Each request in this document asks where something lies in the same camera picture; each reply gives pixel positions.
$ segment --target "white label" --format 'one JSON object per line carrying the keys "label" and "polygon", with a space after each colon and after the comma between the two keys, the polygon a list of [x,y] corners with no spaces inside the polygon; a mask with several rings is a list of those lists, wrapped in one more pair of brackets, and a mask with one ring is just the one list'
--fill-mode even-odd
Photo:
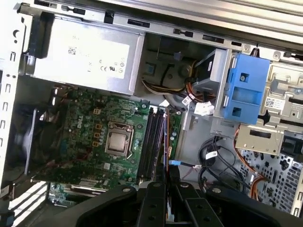
{"label": "white label", "polygon": [[265,101],[265,106],[277,110],[283,110],[285,105],[285,100],[278,98],[267,97]]}
{"label": "white label", "polygon": [[214,114],[214,106],[211,104],[211,102],[197,103],[194,114],[198,114],[200,116]]}
{"label": "white label", "polygon": [[212,69],[212,65],[213,65],[213,62],[211,61],[211,62],[209,62],[209,65],[208,65],[208,69],[207,69],[207,71],[210,71],[211,69]]}
{"label": "white label", "polygon": [[169,102],[165,99],[163,102],[160,103],[159,106],[168,107],[169,106]]}
{"label": "white label", "polygon": [[209,152],[205,155],[205,159],[208,160],[212,157],[216,157],[218,155],[218,152],[215,150],[215,151],[212,151],[212,152]]}
{"label": "white label", "polygon": [[186,97],[182,100],[183,105],[188,106],[188,104],[190,104],[190,102],[191,102],[192,99],[194,99],[194,98],[195,98],[194,95],[189,94],[189,96],[186,96]]}
{"label": "white label", "polygon": [[67,53],[82,60],[84,70],[100,77],[124,78],[129,45],[99,40],[95,45],[76,42],[68,46]]}
{"label": "white label", "polygon": [[87,182],[87,181],[81,181],[81,182],[79,183],[79,185],[87,186],[87,187],[94,187],[94,186],[96,185],[96,183]]}
{"label": "white label", "polygon": [[254,175],[251,175],[250,182],[253,182],[254,179],[255,179],[255,176],[254,176]]}
{"label": "white label", "polygon": [[202,168],[202,165],[195,165],[193,168],[194,168],[194,169],[201,169],[201,168]]}

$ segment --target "black cable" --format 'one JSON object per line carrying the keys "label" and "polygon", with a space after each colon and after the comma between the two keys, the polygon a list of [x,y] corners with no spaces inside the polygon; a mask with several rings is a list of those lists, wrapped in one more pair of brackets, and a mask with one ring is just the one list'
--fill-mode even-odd
{"label": "black cable", "polygon": [[[202,151],[203,151],[205,148],[208,148],[209,146],[212,146],[213,150],[217,150],[217,151],[218,151],[218,147],[217,147],[216,143],[217,143],[217,141],[219,141],[219,140],[221,140],[221,139],[222,139],[222,137],[216,137],[216,136],[215,136],[215,137],[213,137],[213,138],[211,138],[211,139],[208,139],[207,141],[205,141],[205,142],[203,143],[203,145],[202,145],[201,148],[200,148],[199,154],[198,154],[198,158],[199,158],[199,161],[200,161],[201,164],[203,164],[203,162],[205,161],[205,160],[203,159],[203,157],[202,157]],[[235,167],[233,167],[231,164],[229,164],[222,156],[221,156],[221,158],[222,158],[222,160],[224,160],[225,162],[222,161],[221,159],[220,159],[220,160],[221,160],[222,162],[224,162],[224,164],[226,164],[226,165],[228,166],[228,168],[230,168],[230,169],[233,171],[233,173],[235,174],[235,177],[239,177],[238,181],[240,181],[240,183],[243,185],[243,187],[242,187],[242,192],[245,192],[245,187],[249,187],[249,186],[245,183],[242,174],[241,174]],[[230,186],[229,184],[227,184],[226,182],[224,182],[224,180],[223,180],[219,175],[215,174],[215,173],[209,168],[209,166],[202,168],[202,170],[199,172],[199,178],[198,178],[199,185],[201,185],[202,175],[203,175],[203,173],[204,173],[206,170],[207,170],[215,179],[217,179],[219,182],[221,182],[225,187],[228,187],[228,188],[230,188],[230,189],[236,190],[234,187],[232,187],[232,186]]]}
{"label": "black cable", "polygon": [[160,80],[160,86],[163,86],[163,82],[164,82],[164,79],[165,79],[166,74],[168,73],[169,69],[170,69],[171,67],[174,67],[174,66],[175,66],[174,64],[168,64],[168,65],[167,65],[165,71],[164,71],[163,74],[162,74],[162,77],[161,77],[161,80]]}
{"label": "black cable", "polygon": [[238,176],[239,178],[240,178],[240,180],[241,180],[241,182],[242,182],[242,185],[243,185],[243,188],[242,188],[242,192],[244,193],[245,192],[245,187],[248,187],[249,188],[249,185],[248,184],[246,184],[246,182],[245,182],[245,180],[244,180],[244,177],[243,177],[243,175],[240,173],[240,171],[239,170],[237,170],[233,165],[235,164],[235,162],[236,162],[236,156],[235,156],[235,154],[231,151],[231,150],[229,150],[229,149],[227,149],[227,148],[225,148],[225,147],[220,147],[220,148],[224,148],[225,150],[227,150],[227,151],[229,151],[232,155],[233,155],[233,157],[234,157],[234,162],[233,162],[233,164],[231,165],[230,163],[228,163],[223,157],[222,157],[222,155],[220,154],[220,152],[219,152],[219,149],[220,148],[218,148],[217,147],[217,141],[218,140],[220,140],[219,139],[219,137],[217,137],[216,136],[216,138],[214,138],[214,148],[215,148],[215,150],[217,150],[217,153],[218,153],[218,158],[227,166],[227,168],[225,169],[225,171],[227,170],[227,169],[230,169],[236,176]]}
{"label": "black cable", "polygon": [[[201,163],[202,165],[204,165],[204,163],[203,163],[203,158],[202,158],[202,151],[203,151],[205,148],[209,147],[209,146],[212,146],[212,147],[213,147],[213,143],[212,143],[212,142],[213,142],[213,138],[211,138],[211,139],[207,140],[206,142],[204,142],[203,145],[202,145],[202,147],[200,148],[198,157],[199,157],[200,163]],[[199,172],[199,178],[198,178],[198,183],[199,183],[199,185],[201,185],[201,181],[202,181],[201,179],[202,179],[203,173],[207,170],[207,171],[209,172],[210,175],[212,175],[217,181],[221,182],[226,188],[229,188],[229,189],[232,189],[232,190],[236,190],[236,191],[237,191],[237,189],[235,189],[234,187],[232,187],[232,186],[230,186],[229,184],[227,184],[226,182],[224,182],[224,180],[223,180],[220,176],[216,175],[216,174],[209,168],[209,166],[206,166],[206,164],[205,164],[204,166],[205,166],[205,167],[202,167],[202,168],[201,168],[201,171]]]}

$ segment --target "motherboard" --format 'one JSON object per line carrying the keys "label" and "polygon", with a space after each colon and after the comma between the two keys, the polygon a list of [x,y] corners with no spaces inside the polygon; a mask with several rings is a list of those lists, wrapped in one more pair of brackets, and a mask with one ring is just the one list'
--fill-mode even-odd
{"label": "motherboard", "polygon": [[[66,120],[59,154],[34,179],[104,191],[120,184],[137,185],[149,104],[87,90],[70,91],[62,103]],[[173,158],[181,113],[170,115],[169,154]]]}

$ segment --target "blue connector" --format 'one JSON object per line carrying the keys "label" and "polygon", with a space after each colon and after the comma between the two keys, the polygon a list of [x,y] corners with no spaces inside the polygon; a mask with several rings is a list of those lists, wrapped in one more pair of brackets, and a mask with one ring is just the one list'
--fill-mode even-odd
{"label": "blue connector", "polygon": [[270,61],[238,54],[236,67],[228,75],[229,97],[224,118],[256,124],[260,111]]}
{"label": "blue connector", "polygon": [[179,166],[179,165],[181,165],[181,161],[170,160],[169,164],[172,166]]}

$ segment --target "wire bundle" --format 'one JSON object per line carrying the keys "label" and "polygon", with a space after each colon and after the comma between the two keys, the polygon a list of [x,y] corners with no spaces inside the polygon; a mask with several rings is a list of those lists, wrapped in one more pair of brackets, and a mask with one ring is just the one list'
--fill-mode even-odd
{"label": "wire bundle", "polygon": [[[149,90],[150,92],[152,92],[156,95],[165,96],[165,95],[171,94],[171,95],[178,95],[183,98],[185,98],[186,96],[189,96],[193,102],[204,102],[205,101],[204,94],[198,94],[197,92],[194,91],[194,89],[192,87],[192,83],[195,82],[195,77],[193,76],[195,63],[196,63],[196,61],[194,61],[190,67],[190,71],[189,71],[188,77],[184,81],[183,88],[169,88],[169,87],[163,86],[163,81],[165,79],[165,76],[166,76],[168,70],[170,69],[170,67],[174,66],[172,64],[167,65],[167,68],[165,69],[165,71],[161,77],[160,85],[149,83],[144,79],[142,80],[142,83],[146,87],[147,90]],[[215,97],[212,94],[207,94],[207,96],[210,99]]]}
{"label": "wire bundle", "polygon": [[[242,193],[245,193],[245,188],[249,188],[249,185],[247,185],[244,181],[244,178],[242,176],[242,174],[233,166],[235,164],[235,161],[236,161],[236,157],[235,155],[233,154],[232,151],[230,151],[229,149],[225,148],[225,147],[222,147],[222,146],[217,146],[217,141],[221,140],[222,137],[213,137],[209,140],[207,140],[206,142],[204,142],[199,150],[199,161],[201,163],[201,165],[204,165],[205,167],[201,168],[201,171],[199,173],[199,177],[198,177],[198,183],[199,183],[199,186],[201,188],[201,190],[203,189],[203,173],[205,171],[209,172],[210,175],[212,175],[217,181],[219,181],[222,185],[224,185],[226,188],[229,188],[229,189],[232,189],[232,190],[236,190],[238,191],[236,188],[234,188],[233,186],[231,186],[230,184],[228,184],[226,181],[224,181],[220,175],[222,173],[224,173],[227,169],[230,169],[233,173],[234,173],[234,177],[235,179],[242,185]],[[206,161],[204,160],[203,158],[203,150],[204,149],[208,149],[210,148],[211,150],[216,150],[218,152],[218,158],[227,166],[226,169],[224,169],[219,175],[215,174],[212,169],[210,168],[210,166],[207,166],[205,165],[206,164]],[[220,154],[219,150],[223,148],[227,151],[229,151],[233,156],[234,156],[234,161],[232,164],[228,163],[223,157],[222,155]]]}
{"label": "wire bundle", "polygon": [[240,159],[240,161],[250,170],[252,171],[254,174],[256,174],[258,177],[256,177],[256,179],[252,182],[251,184],[251,188],[250,188],[250,197],[252,199],[256,199],[258,200],[258,189],[257,189],[257,184],[260,181],[268,181],[268,179],[266,177],[264,177],[263,175],[261,175],[260,173],[258,173],[257,171],[255,171],[253,169],[253,167],[251,167],[249,165],[249,163],[245,160],[245,158],[241,155],[240,151],[236,148],[236,140],[239,134],[239,128],[237,129],[236,133],[235,133],[235,139],[233,141],[233,147],[238,155],[238,158]]}

